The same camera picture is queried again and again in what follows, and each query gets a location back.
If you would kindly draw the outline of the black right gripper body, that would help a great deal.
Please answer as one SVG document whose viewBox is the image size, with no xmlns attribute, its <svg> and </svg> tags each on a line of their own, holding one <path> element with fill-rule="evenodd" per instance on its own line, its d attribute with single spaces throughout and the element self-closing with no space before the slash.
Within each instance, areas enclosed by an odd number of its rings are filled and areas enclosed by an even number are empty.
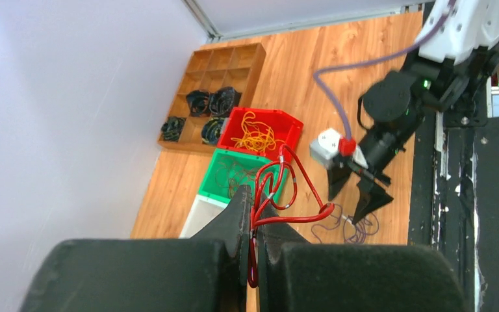
<svg viewBox="0 0 499 312">
<path fill-rule="evenodd" d="M 378 180 L 386 186 L 390 186 L 391 177 L 384 173 L 386 167 L 391 163 L 392 156 L 382 156 L 378 162 L 372 162 L 367 168 L 359 164 L 352 156 L 343 156 L 338 153 L 333 158 L 333 185 L 343 187 L 352 173 L 370 180 Z"/>
</svg>

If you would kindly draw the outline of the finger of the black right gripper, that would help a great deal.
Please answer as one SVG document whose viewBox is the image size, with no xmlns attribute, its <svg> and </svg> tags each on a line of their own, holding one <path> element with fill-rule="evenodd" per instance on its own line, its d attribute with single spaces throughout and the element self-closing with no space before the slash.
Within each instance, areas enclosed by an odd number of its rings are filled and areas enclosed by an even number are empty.
<svg viewBox="0 0 499 312">
<path fill-rule="evenodd" d="M 333 165 L 327 169 L 327 200 L 329 202 L 336 198 L 352 174 L 353 170 L 349 166 Z"/>
<path fill-rule="evenodd" d="M 393 197 L 375 181 L 361 178 L 357 183 L 359 189 L 359 201 L 352 218 L 352 224 L 356 225 L 367 215 L 388 205 L 393 201 Z"/>
</svg>

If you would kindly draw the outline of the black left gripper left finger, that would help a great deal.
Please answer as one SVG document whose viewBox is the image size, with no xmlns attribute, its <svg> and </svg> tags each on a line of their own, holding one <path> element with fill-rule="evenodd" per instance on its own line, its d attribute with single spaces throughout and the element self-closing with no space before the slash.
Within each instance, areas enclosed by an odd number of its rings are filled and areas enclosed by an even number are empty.
<svg viewBox="0 0 499 312">
<path fill-rule="evenodd" d="M 35 274 L 21 311 L 245 311 L 250 186 L 188 239 L 72 239 Z"/>
</svg>

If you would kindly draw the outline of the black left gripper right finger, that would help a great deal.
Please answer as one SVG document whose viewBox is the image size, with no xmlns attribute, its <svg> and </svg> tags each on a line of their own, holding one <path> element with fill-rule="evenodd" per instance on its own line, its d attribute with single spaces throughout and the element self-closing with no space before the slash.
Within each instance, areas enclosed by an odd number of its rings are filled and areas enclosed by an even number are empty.
<svg viewBox="0 0 499 312">
<path fill-rule="evenodd" d="M 423 245 L 313 244 L 292 226 L 257 230 L 262 311 L 466 311 L 450 264 Z"/>
</svg>

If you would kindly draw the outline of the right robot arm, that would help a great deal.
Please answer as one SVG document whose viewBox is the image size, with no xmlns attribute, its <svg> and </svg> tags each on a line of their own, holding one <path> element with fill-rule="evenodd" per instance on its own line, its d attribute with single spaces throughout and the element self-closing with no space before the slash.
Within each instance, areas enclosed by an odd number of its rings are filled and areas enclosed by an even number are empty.
<svg viewBox="0 0 499 312">
<path fill-rule="evenodd" d="M 330 88 L 321 88 L 339 112 L 344 132 L 327 170 L 334 198 L 352 174 L 359 176 L 353 223 L 392 201 L 384 171 L 404 150 L 426 118 L 470 106 L 499 68 L 499 1 L 436 1 L 414 43 L 394 54 L 404 57 L 357 100 L 373 124 L 362 139 L 353 137 L 348 116 Z"/>
</svg>

